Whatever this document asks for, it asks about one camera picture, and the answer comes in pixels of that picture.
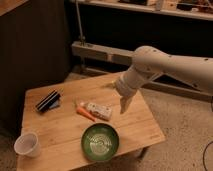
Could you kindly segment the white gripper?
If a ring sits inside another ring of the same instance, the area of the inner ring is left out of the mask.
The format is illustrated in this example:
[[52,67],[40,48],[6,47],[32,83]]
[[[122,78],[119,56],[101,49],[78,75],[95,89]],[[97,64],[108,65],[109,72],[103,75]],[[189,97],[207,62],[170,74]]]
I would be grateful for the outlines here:
[[122,96],[120,99],[120,113],[123,114],[128,109],[132,102],[132,96],[134,96],[137,90],[147,83],[146,76],[139,73],[135,68],[129,68],[122,73],[115,81],[115,88],[117,92]]

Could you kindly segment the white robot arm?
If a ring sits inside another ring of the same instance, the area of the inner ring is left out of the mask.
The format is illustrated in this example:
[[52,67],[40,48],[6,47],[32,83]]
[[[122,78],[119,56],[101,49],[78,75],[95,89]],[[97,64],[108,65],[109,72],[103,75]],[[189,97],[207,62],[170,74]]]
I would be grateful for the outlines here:
[[141,46],[133,52],[131,66],[115,81],[120,95],[120,113],[128,109],[143,85],[161,75],[213,96],[213,58],[172,55],[152,46]]

